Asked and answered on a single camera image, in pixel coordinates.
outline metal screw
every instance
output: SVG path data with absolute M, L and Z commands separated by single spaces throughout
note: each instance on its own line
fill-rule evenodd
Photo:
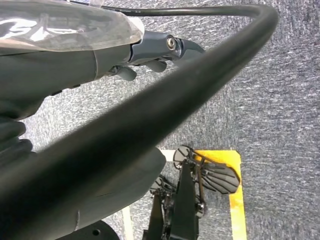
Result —
M 175 50 L 176 49 L 176 40 L 173 37 L 168 37 L 167 39 L 167 46 L 170 50 Z

